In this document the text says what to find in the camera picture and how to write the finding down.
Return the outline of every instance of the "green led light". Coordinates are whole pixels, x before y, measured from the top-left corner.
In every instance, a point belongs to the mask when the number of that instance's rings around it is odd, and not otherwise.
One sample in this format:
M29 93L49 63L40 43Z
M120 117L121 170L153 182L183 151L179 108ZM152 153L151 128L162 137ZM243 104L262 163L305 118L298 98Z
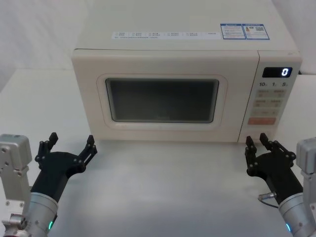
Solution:
M53 227L53 224L54 224L54 222L52 222L52 221L49 223L49 226L48 226L49 230Z

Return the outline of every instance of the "microwave oven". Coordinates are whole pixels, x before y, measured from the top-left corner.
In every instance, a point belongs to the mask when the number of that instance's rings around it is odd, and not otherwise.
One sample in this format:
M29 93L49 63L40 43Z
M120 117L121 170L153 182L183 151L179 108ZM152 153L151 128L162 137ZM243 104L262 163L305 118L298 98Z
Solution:
M97 0L72 62L97 139L244 142L301 57L271 0Z

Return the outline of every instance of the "microwave top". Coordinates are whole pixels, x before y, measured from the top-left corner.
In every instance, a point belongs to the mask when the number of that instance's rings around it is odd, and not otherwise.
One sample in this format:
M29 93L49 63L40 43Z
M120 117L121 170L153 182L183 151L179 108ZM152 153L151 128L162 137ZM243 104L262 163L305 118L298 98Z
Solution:
M96 0L76 49L298 51L272 0Z

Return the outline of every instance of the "table surface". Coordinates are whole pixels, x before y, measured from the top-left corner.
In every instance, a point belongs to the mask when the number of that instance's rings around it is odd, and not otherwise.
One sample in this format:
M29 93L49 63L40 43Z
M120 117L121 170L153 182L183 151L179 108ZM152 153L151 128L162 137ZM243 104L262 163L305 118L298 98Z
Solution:
M316 135L315 91L316 76L298 76L275 137L291 151ZM28 136L34 157L53 131L54 151L84 148L89 127L74 72L17 70L0 94L0 133ZM97 141L97 149L69 180L50 237L291 236L278 210L257 200L269 189L247 176L244 144ZM32 185L39 169L29 167ZM4 201L0 191L0 219Z

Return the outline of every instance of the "sticker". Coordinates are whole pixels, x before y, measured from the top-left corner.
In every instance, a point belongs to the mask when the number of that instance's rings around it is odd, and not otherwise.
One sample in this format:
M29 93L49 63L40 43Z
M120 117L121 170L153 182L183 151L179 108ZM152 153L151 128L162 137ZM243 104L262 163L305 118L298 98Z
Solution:
M113 32L113 40L220 40L219 32Z
M269 40L263 24L243 24L242 27L247 40Z
M221 24L223 39L225 40L245 40L246 36L241 24Z

